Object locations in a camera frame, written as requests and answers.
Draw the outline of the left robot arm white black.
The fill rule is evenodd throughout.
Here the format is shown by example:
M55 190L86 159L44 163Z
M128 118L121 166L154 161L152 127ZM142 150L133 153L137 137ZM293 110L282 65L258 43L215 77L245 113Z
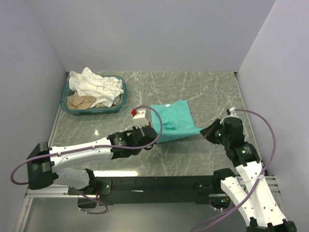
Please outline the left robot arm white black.
M128 158L142 149L151 149L156 138L156 131L145 126L79 145L49 147L47 143L39 143L27 158L28 187L39 190L58 184L91 194L98 187L94 172L76 170L73 165Z

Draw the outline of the aluminium frame rail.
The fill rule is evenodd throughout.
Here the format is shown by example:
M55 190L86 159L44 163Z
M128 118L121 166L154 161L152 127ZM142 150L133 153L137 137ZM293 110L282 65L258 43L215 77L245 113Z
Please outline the aluminium frame rail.
M140 106L140 107L136 107L135 109L139 109L139 108L146 108L148 110L148 112L151 110L151 108L149 106ZM155 113L155 115L152 118L149 118L149 126L151 126L154 129L154 125L155 125L155 121L156 120L161 120L161 117L159 115L159 113ZM157 138L155 140L155 144L157 143L161 133L162 133L162 129L154 129L157 133ZM27 166L29 160L26 159L26 161L24 161L24 165ZM263 173L264 176L266 178L266 181L270 187L270 190L273 194L273 191L271 189L271 181L270 178L266 176L266 170L267 170L267 165L263 164ZM238 174L236 168L234 167L233 169L231 169L233 171L233 173L236 175L238 182L240 183L241 187L243 189L246 189L244 182L242 181L242 178L240 177L240 175ZM63 186L63 185L58 185L58 184L52 184L46 188L43 189L39 189L39 190L31 190L28 187L27 190L27 196L29 198L34 198L34 197L76 197L78 199L78 205L79 205L79 209L80 211L92 215L95 213L95 207L98 205L103 205L105 207L108 207L109 205L103 203L102 201L95 199L93 195L85 195L81 192L81 190L78 190L76 188L73 187L69 187L69 186ZM196 226L196 229L200 230L200 231L206 231L209 230L210 228L212 228L213 226L217 225L218 223L220 223L222 220L224 220L225 218L227 218L228 216L232 215L234 212L238 212L235 208L235 205L232 203L230 203L230 206L223 210L223 209L218 209L215 208L216 210L220 210L221 213L217 216L211 217L201 223L199 223Z

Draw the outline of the teal t shirt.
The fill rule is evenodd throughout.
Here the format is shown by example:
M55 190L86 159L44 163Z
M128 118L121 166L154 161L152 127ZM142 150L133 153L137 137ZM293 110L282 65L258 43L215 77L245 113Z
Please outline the teal t shirt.
M169 142L198 135L201 128L195 126L187 100L171 104L151 105L162 120L162 133L158 143Z

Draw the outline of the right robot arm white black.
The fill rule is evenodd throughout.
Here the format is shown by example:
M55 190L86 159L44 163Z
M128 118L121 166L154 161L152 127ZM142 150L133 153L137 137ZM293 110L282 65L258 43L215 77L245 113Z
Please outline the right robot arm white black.
M231 169L214 171L212 188L224 192L242 215L248 232L295 232L294 222L280 210L262 171L263 165L254 145L245 141L243 122L237 117L216 119L200 131L210 143L222 145L242 178L246 189Z

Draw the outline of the white t shirt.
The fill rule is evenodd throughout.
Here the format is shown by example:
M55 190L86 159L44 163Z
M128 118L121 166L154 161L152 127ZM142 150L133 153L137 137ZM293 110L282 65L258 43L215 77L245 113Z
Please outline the white t shirt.
M124 96L122 80L113 76L102 77L88 67L82 73L69 73L69 88L76 95L96 97L94 105L101 103L105 107L118 105Z

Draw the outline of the beige t shirt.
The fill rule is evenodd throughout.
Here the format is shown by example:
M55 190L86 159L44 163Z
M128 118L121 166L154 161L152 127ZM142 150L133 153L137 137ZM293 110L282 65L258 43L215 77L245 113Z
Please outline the beige t shirt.
M70 110L86 110L91 108L100 108L105 107L103 104L98 103L97 105L94 105L96 101L96 97L93 96L79 96L74 95L67 97L67 107Z

